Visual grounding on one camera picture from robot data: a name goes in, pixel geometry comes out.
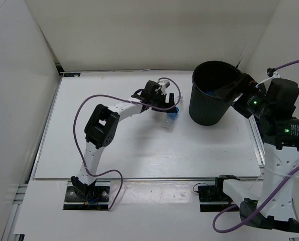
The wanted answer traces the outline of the blue label Aquafina bottle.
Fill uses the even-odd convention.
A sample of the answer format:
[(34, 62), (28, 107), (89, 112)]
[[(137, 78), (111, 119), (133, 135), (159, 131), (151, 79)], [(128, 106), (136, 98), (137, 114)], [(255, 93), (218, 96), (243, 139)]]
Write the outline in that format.
[(161, 128), (169, 132), (171, 132), (174, 129), (178, 116), (183, 108), (183, 96), (177, 96), (175, 100), (177, 100), (178, 98), (180, 98), (180, 102), (176, 106), (177, 112), (165, 113), (163, 121), (161, 123)]

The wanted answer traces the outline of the Pocari Sweat clear bottle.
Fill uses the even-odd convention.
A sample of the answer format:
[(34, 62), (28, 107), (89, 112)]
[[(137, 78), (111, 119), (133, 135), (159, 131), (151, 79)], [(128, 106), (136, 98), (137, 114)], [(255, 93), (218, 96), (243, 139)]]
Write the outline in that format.
[(206, 95), (213, 97), (213, 98), (220, 98), (215, 92), (213, 91), (207, 91), (205, 92)]

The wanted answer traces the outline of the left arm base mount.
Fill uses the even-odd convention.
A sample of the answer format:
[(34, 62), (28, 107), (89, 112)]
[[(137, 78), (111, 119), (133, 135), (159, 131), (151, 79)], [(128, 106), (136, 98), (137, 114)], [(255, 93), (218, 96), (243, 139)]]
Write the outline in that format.
[(68, 182), (64, 196), (63, 210), (106, 211), (109, 207), (110, 182), (96, 182), (85, 197)]

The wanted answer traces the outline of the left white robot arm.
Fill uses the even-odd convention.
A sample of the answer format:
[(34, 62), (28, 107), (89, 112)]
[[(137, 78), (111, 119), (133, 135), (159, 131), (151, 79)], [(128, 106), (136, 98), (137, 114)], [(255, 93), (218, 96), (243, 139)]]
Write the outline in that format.
[(166, 89), (175, 82), (167, 77), (158, 81), (149, 80), (143, 89), (138, 89), (129, 99), (116, 97), (117, 104), (105, 106), (98, 104), (92, 112), (84, 128), (85, 150), (78, 149), (82, 164), (77, 175), (72, 176), (71, 182), (76, 195), (83, 201), (94, 198), (94, 187), (97, 168), (104, 149), (115, 137), (119, 122), (148, 109), (157, 112), (178, 113), (177, 105), (180, 98), (175, 99), (173, 93)]

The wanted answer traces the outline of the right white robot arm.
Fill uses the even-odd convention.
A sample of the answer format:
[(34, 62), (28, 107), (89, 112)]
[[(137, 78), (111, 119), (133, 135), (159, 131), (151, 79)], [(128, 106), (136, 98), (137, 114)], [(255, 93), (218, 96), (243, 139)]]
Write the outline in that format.
[(232, 199), (239, 208), (241, 225), (298, 233), (299, 222), (292, 208), (292, 176), (299, 170), (299, 119), (293, 116), (298, 84), (275, 74), (267, 93), (262, 93), (250, 75), (242, 74), (216, 94), (232, 101), (242, 116), (259, 120), (265, 155), (259, 196), (246, 189), (239, 178), (221, 175), (215, 180), (216, 198)]

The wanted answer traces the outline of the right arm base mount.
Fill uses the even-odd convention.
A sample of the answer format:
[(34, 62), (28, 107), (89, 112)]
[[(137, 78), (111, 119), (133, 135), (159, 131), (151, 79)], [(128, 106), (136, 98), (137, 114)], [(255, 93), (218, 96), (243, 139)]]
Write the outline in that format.
[(238, 211), (233, 200), (215, 185), (200, 182), (193, 186), (192, 191), (199, 196), (200, 212), (221, 212), (234, 205), (231, 211)]

